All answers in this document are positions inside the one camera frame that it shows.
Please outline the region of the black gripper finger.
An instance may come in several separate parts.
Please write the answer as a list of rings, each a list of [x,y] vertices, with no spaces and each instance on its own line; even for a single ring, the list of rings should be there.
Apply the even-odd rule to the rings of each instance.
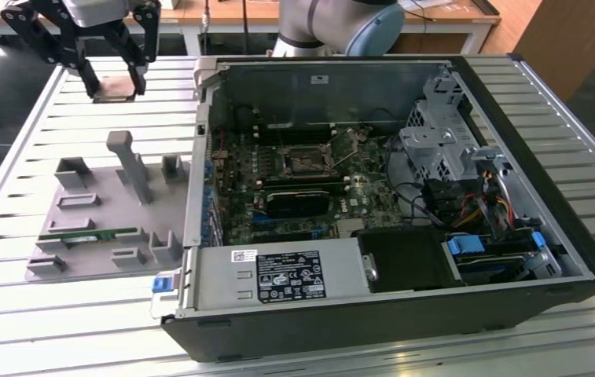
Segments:
[[[8,1],[0,17],[45,63],[59,64],[77,74],[92,98],[100,81],[85,58],[80,28],[64,2]]]
[[[159,49],[160,1],[129,1],[129,13],[143,29],[143,39],[136,41],[124,24],[124,16],[109,21],[104,27],[104,39],[127,64],[127,72],[133,86],[132,97],[144,94],[144,73],[155,61]]]

